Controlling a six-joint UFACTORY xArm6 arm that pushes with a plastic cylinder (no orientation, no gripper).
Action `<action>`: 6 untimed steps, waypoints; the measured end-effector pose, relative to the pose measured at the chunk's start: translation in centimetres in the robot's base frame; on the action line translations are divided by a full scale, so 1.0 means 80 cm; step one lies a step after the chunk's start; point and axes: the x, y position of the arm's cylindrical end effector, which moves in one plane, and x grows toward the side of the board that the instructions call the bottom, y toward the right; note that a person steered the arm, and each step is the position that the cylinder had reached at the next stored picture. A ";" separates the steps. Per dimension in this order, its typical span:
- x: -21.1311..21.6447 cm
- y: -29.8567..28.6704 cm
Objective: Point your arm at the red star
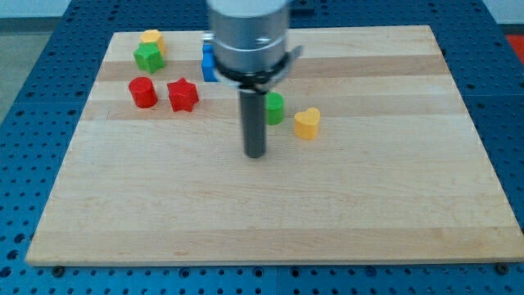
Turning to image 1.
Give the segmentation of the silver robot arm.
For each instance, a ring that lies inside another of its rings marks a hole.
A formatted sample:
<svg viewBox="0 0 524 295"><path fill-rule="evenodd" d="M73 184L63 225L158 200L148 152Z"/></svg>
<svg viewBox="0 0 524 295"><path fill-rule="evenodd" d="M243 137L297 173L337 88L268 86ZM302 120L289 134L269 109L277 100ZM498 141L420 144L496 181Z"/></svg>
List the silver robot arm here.
<svg viewBox="0 0 524 295"><path fill-rule="evenodd" d="M287 47L288 0L207 0L217 79L244 91L267 93L291 71L302 46Z"/></svg>

